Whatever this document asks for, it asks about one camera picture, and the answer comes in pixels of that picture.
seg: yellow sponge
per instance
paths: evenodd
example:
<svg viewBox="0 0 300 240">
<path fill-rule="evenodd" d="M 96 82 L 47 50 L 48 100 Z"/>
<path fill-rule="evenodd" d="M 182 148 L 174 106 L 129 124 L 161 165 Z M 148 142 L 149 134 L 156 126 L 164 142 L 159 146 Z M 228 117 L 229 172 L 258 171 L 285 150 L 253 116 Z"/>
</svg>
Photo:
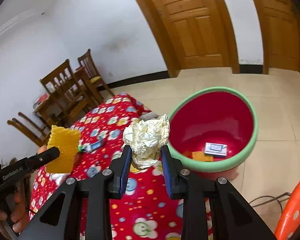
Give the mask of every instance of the yellow sponge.
<svg viewBox="0 0 300 240">
<path fill-rule="evenodd" d="M 48 149 L 57 147 L 60 156 L 46 165 L 49 173 L 71 173 L 74 158 L 78 152 L 80 132 L 52 125 Z"/>
<path fill-rule="evenodd" d="M 213 156 L 205 156 L 203 152 L 192 152 L 192 159 L 200 162 L 213 162 Z"/>
</svg>

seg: trash bin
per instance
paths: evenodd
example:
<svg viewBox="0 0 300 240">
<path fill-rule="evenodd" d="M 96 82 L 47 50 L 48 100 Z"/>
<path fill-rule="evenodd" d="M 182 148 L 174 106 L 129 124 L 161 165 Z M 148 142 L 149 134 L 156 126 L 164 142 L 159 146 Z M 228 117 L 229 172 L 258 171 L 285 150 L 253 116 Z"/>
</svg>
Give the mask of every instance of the trash bin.
<svg viewBox="0 0 300 240">
<path fill-rule="evenodd" d="M 250 155 L 258 136 L 252 104 L 237 90 L 226 87 L 211 87 L 189 96 L 172 111 L 169 120 L 171 155 L 209 179 L 234 179 L 237 167 Z M 226 157 L 202 162 L 185 156 L 204 151 L 207 142 L 226 144 Z"/>
</svg>

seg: tiled floor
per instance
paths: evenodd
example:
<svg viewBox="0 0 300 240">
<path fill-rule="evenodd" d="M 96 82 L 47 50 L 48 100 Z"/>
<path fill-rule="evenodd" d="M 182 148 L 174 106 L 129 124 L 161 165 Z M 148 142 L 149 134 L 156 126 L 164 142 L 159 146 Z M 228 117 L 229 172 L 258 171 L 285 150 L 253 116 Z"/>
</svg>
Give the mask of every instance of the tiled floor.
<svg viewBox="0 0 300 240">
<path fill-rule="evenodd" d="M 210 86 L 226 86 L 245 94 L 258 114 L 258 142 L 233 185 L 247 201 L 292 192 L 300 180 L 300 74 L 270 69 L 269 75 L 232 74 L 230 68 L 182 70 L 177 78 L 115 88 L 158 114 L 170 113 L 184 98 Z M 280 218 L 277 202 L 256 208 L 274 230 Z"/>
</svg>

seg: black baseboard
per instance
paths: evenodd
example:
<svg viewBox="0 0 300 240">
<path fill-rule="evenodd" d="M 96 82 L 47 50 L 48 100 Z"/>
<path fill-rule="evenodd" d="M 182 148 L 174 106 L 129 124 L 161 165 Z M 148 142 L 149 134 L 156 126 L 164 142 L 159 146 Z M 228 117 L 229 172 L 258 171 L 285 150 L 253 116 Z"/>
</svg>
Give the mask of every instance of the black baseboard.
<svg viewBox="0 0 300 240">
<path fill-rule="evenodd" d="M 127 78 L 124 80 L 119 80 L 116 82 L 109 83 L 108 86 L 110 88 L 117 88 L 117 87 L 122 87 L 122 86 L 142 83 L 142 82 L 148 82 L 148 81 L 153 81 L 153 80 L 165 79 L 165 78 L 169 78 L 169 74 L 168 74 L 167 70 L 161 71 L 161 72 L 155 72 L 155 73 L 151 73 L 151 74 L 146 74 L 146 75 L 142 75 L 142 76 Z M 99 89 L 99 91 L 105 90 L 105 88 L 103 86 L 98 87 L 98 89 Z"/>
<path fill-rule="evenodd" d="M 263 65 L 239 64 L 240 74 L 262 74 Z"/>
</svg>

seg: green bin rim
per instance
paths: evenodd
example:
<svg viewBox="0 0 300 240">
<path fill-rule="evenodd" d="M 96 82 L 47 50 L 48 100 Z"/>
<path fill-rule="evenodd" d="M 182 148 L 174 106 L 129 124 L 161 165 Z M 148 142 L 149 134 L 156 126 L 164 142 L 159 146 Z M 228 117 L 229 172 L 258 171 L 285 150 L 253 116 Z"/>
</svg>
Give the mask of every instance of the green bin rim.
<svg viewBox="0 0 300 240">
<path fill-rule="evenodd" d="M 258 137 L 258 118 L 257 118 L 257 113 L 256 113 L 253 105 L 250 103 L 250 101 L 247 99 L 247 97 L 245 95 L 243 95 L 242 93 L 240 93 L 239 91 L 237 91 L 235 89 L 228 88 L 228 87 L 210 87 L 210 88 L 206 88 L 201 91 L 198 91 L 198 92 L 194 93 L 193 95 L 187 97 L 171 112 L 171 114 L 169 114 L 169 121 L 171 122 L 173 120 L 173 117 L 176 114 L 176 112 L 181 107 L 183 107 L 186 103 L 188 103 L 189 101 L 191 101 L 192 99 L 194 99 L 200 95 L 203 95 L 206 93 L 211 93 L 211 92 L 228 92 L 228 93 L 231 93 L 231 94 L 239 97 L 242 101 L 244 101 L 246 103 L 246 105 L 248 106 L 248 108 L 250 109 L 250 112 L 252 114 L 253 132 L 252 132 L 252 136 L 251 136 L 249 142 L 239 153 L 237 153 L 235 156 L 233 156 L 229 159 L 225 159 L 225 160 L 221 160 L 221 161 L 217 161 L 217 162 L 200 162 L 200 161 L 190 159 L 190 158 L 180 154 L 171 145 L 171 143 L 168 142 L 168 147 L 169 147 L 171 156 L 173 158 L 177 158 L 177 159 L 181 160 L 182 164 L 186 168 L 189 168 L 190 170 L 193 170 L 193 171 L 220 172 L 220 171 L 226 171 L 226 170 L 229 170 L 229 169 L 239 166 L 241 163 L 243 163 L 249 157 L 250 153 L 252 152 L 252 150 L 256 144 L 257 137 Z"/>
</svg>

